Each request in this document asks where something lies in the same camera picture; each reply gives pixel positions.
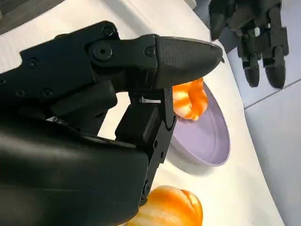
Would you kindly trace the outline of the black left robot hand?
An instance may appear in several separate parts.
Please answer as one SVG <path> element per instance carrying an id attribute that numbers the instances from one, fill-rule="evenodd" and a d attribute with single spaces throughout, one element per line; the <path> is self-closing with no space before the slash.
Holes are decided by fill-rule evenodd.
<path id="1" fill-rule="evenodd" d="M 284 87 L 289 46 L 281 8 L 280 0 L 212 0 L 209 3 L 211 39 L 218 39 L 225 27 L 237 34 L 238 57 L 252 88 L 259 85 L 259 60 L 270 85 L 276 89 Z"/>

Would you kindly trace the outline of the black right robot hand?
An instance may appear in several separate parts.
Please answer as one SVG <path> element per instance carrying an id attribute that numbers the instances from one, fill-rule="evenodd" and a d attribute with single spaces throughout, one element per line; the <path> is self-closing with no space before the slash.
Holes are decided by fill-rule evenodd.
<path id="1" fill-rule="evenodd" d="M 222 61 L 210 42 L 121 40 L 102 21 L 23 50 L 0 76 L 0 223 L 113 226 L 133 218 L 176 124 L 172 87 Z"/>

